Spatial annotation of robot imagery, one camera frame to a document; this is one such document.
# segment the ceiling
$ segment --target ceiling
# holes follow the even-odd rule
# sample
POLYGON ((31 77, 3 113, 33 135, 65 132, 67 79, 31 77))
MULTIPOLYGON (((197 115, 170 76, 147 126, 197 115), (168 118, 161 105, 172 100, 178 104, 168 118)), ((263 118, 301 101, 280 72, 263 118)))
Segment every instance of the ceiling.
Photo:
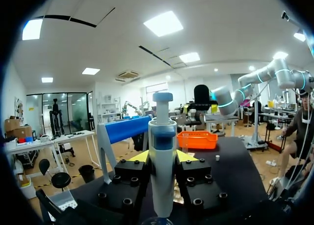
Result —
POLYGON ((279 0, 47 0, 32 18, 67 15, 96 28, 44 19, 40 39, 20 40, 13 62, 26 88, 113 82, 125 70, 140 74, 142 79, 132 83, 136 86, 164 82, 167 75, 175 81, 246 73, 250 65, 263 67, 277 51, 289 54, 291 68, 302 69, 313 58, 306 43, 293 37, 298 28, 281 19, 283 9, 287 10, 279 0), (183 30, 157 37, 143 25, 169 10, 183 30), (180 63, 178 56, 190 52, 197 52, 201 60, 180 63), (100 72, 82 75, 86 67, 100 72), (41 77, 53 77, 53 83, 42 84, 41 77))

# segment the black table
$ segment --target black table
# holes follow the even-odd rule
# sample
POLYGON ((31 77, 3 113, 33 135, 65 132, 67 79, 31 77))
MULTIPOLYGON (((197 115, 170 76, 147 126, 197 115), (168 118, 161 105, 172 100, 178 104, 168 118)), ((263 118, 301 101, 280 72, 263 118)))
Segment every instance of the black table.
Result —
MULTIPOLYGON (((219 187, 228 193, 230 210, 237 210, 237 213, 246 211, 246 209, 257 204, 261 200, 267 199, 261 177, 256 169, 251 156, 246 150, 244 144, 236 137, 222 137, 218 139, 217 148, 212 151, 195 151, 195 158, 204 158, 212 167, 212 175, 219 187), (215 156, 220 155, 220 161, 215 160, 215 156)), ((103 177, 100 177, 90 183, 84 184, 71 190, 74 199, 81 199, 91 204, 97 205, 97 194, 105 187, 103 177)), ((41 206, 43 219, 49 221, 49 216, 45 208, 41 206)), ((143 199, 142 209, 139 216, 139 223, 149 217, 155 217, 152 185, 148 184, 146 196, 143 199)), ((183 205, 174 204, 173 211, 169 218, 173 224, 187 225, 187 212, 183 205)), ((217 216, 213 216, 209 222, 215 222, 217 216)))

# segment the orange crate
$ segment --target orange crate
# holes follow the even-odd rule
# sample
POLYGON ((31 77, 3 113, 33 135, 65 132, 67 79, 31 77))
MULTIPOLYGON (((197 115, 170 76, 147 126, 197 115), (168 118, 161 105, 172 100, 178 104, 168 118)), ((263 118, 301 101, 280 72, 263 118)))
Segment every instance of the orange crate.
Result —
POLYGON ((183 131, 177 135, 179 146, 183 146, 183 134, 188 133, 187 147, 191 149, 215 149, 218 140, 217 134, 208 131, 183 131))

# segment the air conditioner vent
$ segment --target air conditioner vent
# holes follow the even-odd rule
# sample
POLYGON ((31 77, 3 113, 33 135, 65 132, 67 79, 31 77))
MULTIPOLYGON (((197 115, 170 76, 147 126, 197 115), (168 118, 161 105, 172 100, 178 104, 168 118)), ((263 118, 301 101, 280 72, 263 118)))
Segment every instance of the air conditioner vent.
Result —
POLYGON ((138 77, 138 73, 132 70, 127 70, 125 72, 120 73, 118 77, 122 79, 134 79, 138 77))
POLYGON ((120 82, 120 83, 125 83, 126 81, 123 79, 115 79, 115 81, 120 82))

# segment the ceiling light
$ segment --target ceiling light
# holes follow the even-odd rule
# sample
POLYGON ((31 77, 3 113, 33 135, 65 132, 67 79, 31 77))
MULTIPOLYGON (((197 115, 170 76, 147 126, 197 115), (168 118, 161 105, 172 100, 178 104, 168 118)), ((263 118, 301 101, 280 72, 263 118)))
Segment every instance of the ceiling light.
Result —
POLYGON ((42 83, 52 83, 53 82, 53 78, 41 78, 41 82, 42 83))
POLYGON ((144 25, 158 37, 162 37, 183 29, 182 24, 172 11, 157 15, 146 21, 144 25))
POLYGON ((43 20, 30 20, 25 25, 22 34, 22 40, 32 40, 39 39, 40 37, 40 29, 43 20))
POLYGON ((288 56, 287 53, 285 52, 277 52, 274 56, 273 59, 284 59, 288 56))
POLYGON ((303 33, 296 32, 293 36, 301 42, 305 41, 305 35, 303 33))
POLYGON ((197 54, 197 52, 192 52, 192 53, 188 53, 188 54, 185 54, 185 55, 181 55, 181 56, 179 56, 179 58, 184 63, 189 63, 189 62, 194 62, 194 61, 200 60, 200 57, 197 54))
POLYGON ((100 69, 86 68, 82 74, 95 75, 100 71, 100 69))

